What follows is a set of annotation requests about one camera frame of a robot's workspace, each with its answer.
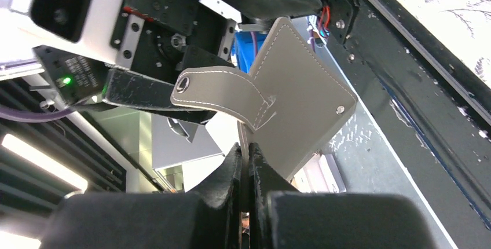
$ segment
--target cable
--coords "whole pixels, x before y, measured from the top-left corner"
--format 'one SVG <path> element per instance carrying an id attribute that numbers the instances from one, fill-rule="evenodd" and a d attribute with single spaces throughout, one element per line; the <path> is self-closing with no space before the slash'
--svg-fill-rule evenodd
<path id="1" fill-rule="evenodd" d="M 326 9 L 326 14 L 327 14 L 327 18 L 324 24 L 324 29 L 328 30 L 327 24 L 329 24 L 329 22 L 331 21 L 331 9 L 329 8 L 329 6 L 325 6 L 324 9 Z"/>
<path id="2" fill-rule="evenodd" d="M 44 123 L 59 120 L 72 114 L 73 110 L 70 108 L 53 112 L 53 113 L 30 113 L 11 109 L 0 105 L 0 118 L 6 120 L 12 120 L 14 122 L 21 123 Z"/>
<path id="3" fill-rule="evenodd" d="M 316 40 L 314 39 L 314 28 L 312 26 L 309 27 L 309 34 L 310 34 L 310 38 L 309 38 L 309 43 L 310 43 L 310 47 L 312 47 L 312 51 L 314 51 L 314 53 L 316 52 Z"/>
<path id="4" fill-rule="evenodd" d="M 251 37 L 252 37 L 252 45 L 254 46 L 254 58 L 258 55 L 258 38 L 256 36 L 256 32 L 251 32 Z"/>

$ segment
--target leather strap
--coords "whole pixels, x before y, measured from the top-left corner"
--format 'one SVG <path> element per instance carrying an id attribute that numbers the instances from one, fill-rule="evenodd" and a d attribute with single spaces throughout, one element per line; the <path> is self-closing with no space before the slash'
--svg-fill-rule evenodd
<path id="1" fill-rule="evenodd" d="M 261 127 L 264 114 L 274 104 L 274 96 L 260 91 L 252 77 L 231 67 L 188 68 L 177 79 L 174 105 L 222 111 L 243 122 L 252 132 Z"/>
<path id="2" fill-rule="evenodd" d="M 271 167 L 289 180 L 346 123 L 357 99 L 282 17 L 248 75 L 228 67 L 186 69 L 171 102 L 234 116 L 244 161 L 256 142 Z"/>

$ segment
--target white wall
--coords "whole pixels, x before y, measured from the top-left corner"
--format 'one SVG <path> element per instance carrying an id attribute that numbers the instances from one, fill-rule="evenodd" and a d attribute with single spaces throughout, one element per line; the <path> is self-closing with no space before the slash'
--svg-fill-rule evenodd
<path id="1" fill-rule="evenodd" d="M 182 164 L 182 176 L 184 177 L 184 191 L 187 192 L 208 177 L 222 164 L 223 155 L 210 156 L 209 158 L 194 160 Z"/>

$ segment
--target screw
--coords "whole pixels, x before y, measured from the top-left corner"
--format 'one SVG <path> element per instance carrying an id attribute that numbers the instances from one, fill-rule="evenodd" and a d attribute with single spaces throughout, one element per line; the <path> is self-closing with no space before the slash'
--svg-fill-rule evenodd
<path id="1" fill-rule="evenodd" d="M 135 32 L 138 32 L 138 30 L 140 30 L 140 26 L 138 26 L 138 24 L 136 24 L 136 23 L 132 23 L 131 29 Z"/>
<path id="2" fill-rule="evenodd" d="M 340 19 L 339 21 L 336 21 L 336 28 L 344 29 L 345 28 L 345 22 Z"/>
<path id="3" fill-rule="evenodd" d="M 65 25 L 68 21 L 67 11 L 64 9 L 57 9 L 54 11 L 54 20 L 60 25 Z"/>
<path id="4" fill-rule="evenodd" d="M 189 77 L 185 76 L 181 78 L 177 86 L 175 87 L 175 90 L 177 93 L 181 94 L 184 93 L 184 91 L 189 87 Z"/>
<path id="5" fill-rule="evenodd" d="M 152 6 L 153 6 L 153 9 L 154 9 L 154 10 L 160 10 L 160 3 L 159 3 L 159 2 L 154 1 L 154 2 L 152 3 Z"/>
<path id="6" fill-rule="evenodd" d="M 341 115 L 344 112 L 345 112 L 345 107 L 342 105 L 338 106 L 338 108 L 336 109 L 336 114 L 338 114 L 338 115 Z"/>
<path id="7" fill-rule="evenodd" d="M 127 59 L 131 58 L 131 51 L 129 50 L 123 51 L 123 56 Z"/>

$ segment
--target ceiling light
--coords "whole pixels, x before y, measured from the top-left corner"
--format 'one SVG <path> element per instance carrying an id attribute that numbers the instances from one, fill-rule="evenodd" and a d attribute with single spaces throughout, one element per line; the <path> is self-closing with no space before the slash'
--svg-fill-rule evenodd
<path id="1" fill-rule="evenodd" d="M 29 162 L 50 172 L 56 177 L 59 177 L 61 180 L 66 181 L 74 187 L 82 191 L 87 189 L 88 182 L 86 179 L 77 175 L 75 172 L 56 162 L 44 153 L 33 148 L 31 145 L 22 141 L 21 139 L 18 139 L 11 134 L 7 134 L 3 138 L 2 146 L 18 154 L 25 160 L 28 160 Z"/>
<path id="2" fill-rule="evenodd" d="M 4 249 L 37 249 L 41 241 L 25 236 L 18 236 L 8 232 L 0 232 L 0 240 Z"/>

